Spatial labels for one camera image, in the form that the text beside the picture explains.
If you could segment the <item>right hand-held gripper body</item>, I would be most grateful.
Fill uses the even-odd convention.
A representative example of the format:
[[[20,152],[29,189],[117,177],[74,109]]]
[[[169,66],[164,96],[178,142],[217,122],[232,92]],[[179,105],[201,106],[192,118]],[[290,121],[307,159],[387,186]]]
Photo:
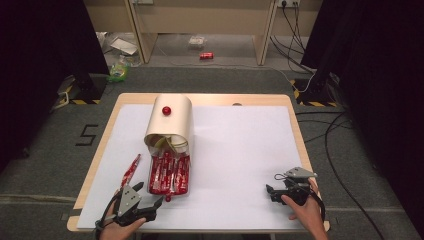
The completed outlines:
[[[310,178],[315,178],[316,173],[301,167],[294,167],[283,174],[286,189],[283,195],[291,198],[297,205],[304,205],[307,198],[316,192],[311,188]]]

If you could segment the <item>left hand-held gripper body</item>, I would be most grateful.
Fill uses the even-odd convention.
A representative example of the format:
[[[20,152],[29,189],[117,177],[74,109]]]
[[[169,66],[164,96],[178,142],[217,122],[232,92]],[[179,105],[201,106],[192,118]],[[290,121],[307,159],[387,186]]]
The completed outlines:
[[[139,208],[142,199],[138,192],[132,190],[133,186],[125,185],[115,202],[113,218],[114,222],[120,226],[128,226],[138,219],[145,218],[147,222],[154,221],[157,216],[155,212],[148,212],[148,208]]]

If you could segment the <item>single red stick packet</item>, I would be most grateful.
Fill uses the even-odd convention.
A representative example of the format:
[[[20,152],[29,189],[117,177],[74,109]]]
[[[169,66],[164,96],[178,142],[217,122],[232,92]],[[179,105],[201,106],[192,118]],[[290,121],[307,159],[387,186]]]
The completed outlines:
[[[125,185],[128,185],[129,182],[131,181],[137,167],[138,164],[141,160],[141,155],[138,154],[135,159],[132,161],[132,163],[130,164],[130,166],[128,167],[127,171],[124,173],[122,180],[121,180],[121,185],[120,187],[123,188]]]

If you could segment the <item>cream box with red knob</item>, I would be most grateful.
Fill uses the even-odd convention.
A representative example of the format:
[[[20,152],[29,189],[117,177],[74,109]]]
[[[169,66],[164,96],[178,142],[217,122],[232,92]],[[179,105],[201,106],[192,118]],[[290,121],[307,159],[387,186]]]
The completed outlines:
[[[151,155],[164,151],[189,155],[193,128],[190,99],[183,94],[160,94],[154,101],[144,142]]]

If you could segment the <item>person's right hand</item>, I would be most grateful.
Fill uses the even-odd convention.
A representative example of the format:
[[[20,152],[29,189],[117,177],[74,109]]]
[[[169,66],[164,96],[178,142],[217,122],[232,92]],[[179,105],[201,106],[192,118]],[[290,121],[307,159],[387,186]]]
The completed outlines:
[[[302,226],[308,231],[325,230],[321,218],[321,208],[318,202],[310,195],[304,205],[297,205],[288,196],[282,195],[283,202],[292,209],[289,220],[299,220]]]

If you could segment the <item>person's left hand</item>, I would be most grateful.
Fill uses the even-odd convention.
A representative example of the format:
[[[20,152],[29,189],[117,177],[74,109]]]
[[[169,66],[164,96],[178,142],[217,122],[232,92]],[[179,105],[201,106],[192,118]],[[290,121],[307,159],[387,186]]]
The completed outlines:
[[[122,227],[113,220],[107,220],[106,218],[113,213],[114,201],[108,204],[108,209],[102,222],[103,229],[96,232],[96,240],[128,240],[146,222],[145,218],[141,218],[128,226]]]

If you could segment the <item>white table sheet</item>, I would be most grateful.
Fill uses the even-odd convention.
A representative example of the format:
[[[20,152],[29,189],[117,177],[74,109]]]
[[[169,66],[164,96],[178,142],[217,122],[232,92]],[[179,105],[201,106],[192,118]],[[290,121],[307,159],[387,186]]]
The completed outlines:
[[[132,181],[147,182],[150,154],[144,143],[152,108],[126,104],[105,147],[78,229],[94,227],[134,158],[141,159]],[[271,201],[266,188],[301,163],[289,111],[271,106],[196,106],[189,191],[157,211],[145,231],[282,232],[301,225],[290,208]]]

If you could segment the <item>black stand base striped tape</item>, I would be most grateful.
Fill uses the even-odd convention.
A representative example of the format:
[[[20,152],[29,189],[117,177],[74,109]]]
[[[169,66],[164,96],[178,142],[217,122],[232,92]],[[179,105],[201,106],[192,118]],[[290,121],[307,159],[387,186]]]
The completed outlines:
[[[57,90],[54,108],[61,108],[68,104],[99,104],[106,84],[105,75],[90,74],[87,82],[77,80],[73,75],[68,76]]]
[[[337,101],[325,80],[312,74],[306,78],[290,80],[296,103],[303,106],[336,107]]]

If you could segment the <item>green plastic bag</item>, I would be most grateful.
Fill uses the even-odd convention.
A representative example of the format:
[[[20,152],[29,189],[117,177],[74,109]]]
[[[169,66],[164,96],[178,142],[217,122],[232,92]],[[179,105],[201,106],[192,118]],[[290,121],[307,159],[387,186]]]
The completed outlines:
[[[127,62],[126,57],[124,55],[120,55],[119,59],[111,65],[107,80],[109,82],[125,81],[129,72],[129,68],[130,64]]]

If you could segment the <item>clear plastic packaging pile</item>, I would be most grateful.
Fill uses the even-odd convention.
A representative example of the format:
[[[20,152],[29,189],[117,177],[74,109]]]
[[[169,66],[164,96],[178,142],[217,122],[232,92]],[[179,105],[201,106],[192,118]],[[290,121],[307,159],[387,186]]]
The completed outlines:
[[[130,67],[141,64],[135,37],[128,32],[97,32],[101,50],[109,65],[120,62]]]

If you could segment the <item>black curtain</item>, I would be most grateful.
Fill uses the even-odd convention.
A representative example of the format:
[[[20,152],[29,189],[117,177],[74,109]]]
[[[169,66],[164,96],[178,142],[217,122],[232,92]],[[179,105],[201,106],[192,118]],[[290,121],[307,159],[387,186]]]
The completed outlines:
[[[0,0],[0,173],[28,147],[72,75],[108,67],[83,0]]]
[[[424,240],[424,0],[322,0],[304,65],[336,74],[372,159]]]

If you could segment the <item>clear plastic container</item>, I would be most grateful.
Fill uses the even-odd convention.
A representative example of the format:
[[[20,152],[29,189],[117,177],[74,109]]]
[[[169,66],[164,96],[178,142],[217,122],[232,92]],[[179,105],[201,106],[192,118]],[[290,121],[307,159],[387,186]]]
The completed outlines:
[[[203,36],[191,36],[188,41],[188,47],[193,49],[201,49],[206,45],[207,39]]]

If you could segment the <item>beige wooden desk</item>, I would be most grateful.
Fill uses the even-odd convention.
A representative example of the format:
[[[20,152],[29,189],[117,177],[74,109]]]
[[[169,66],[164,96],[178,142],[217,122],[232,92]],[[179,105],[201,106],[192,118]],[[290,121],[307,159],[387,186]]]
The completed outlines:
[[[83,0],[97,32],[131,32],[140,60],[150,61],[163,33],[249,35],[259,65],[269,38],[289,36],[295,26],[308,37],[323,0],[300,0],[279,8],[277,0]]]

